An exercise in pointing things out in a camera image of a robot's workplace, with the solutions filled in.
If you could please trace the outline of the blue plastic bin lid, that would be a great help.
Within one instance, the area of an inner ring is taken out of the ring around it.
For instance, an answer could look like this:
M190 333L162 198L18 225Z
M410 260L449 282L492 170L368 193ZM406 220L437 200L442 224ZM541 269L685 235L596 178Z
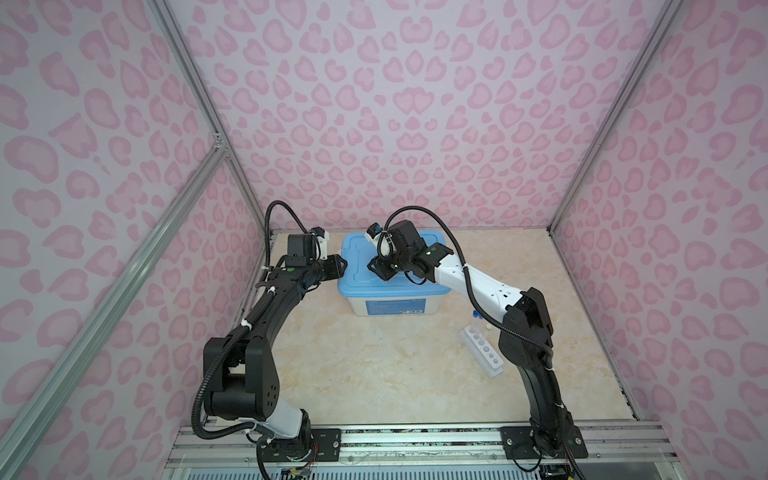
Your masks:
M380 279L368 269L369 262L376 254L375 245L366 239L365 233L352 233L343 239L341 256L348 265L338 281L338 290L342 296L348 299L393 299L438 296L450 292L448 287L436 283L416 285L402 272L388 281Z

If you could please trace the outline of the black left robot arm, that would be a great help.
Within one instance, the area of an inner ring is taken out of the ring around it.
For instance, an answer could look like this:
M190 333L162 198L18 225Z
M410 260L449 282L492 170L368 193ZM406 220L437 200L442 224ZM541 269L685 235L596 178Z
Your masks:
M264 292L239 325L207 341L204 375L192 405L191 425L202 440L254 432L293 457L311 449L306 411L280 398L273 344L291 311L321 283L340 279L347 266L327 252L329 234L315 227L288 237L287 253L257 286Z

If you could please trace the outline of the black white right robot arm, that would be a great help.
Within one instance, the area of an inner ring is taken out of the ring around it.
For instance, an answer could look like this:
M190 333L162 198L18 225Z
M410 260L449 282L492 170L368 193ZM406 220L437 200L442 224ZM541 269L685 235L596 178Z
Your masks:
M455 235L445 224L440 227L451 246L429 244L409 220L372 224L365 237L376 254L368 269L384 281L403 274L465 295L480 318L499 330L498 350L519 372L529 402L531 447L571 464L584 458L583 437L555 373L554 330L542 292L511 287L473 267Z

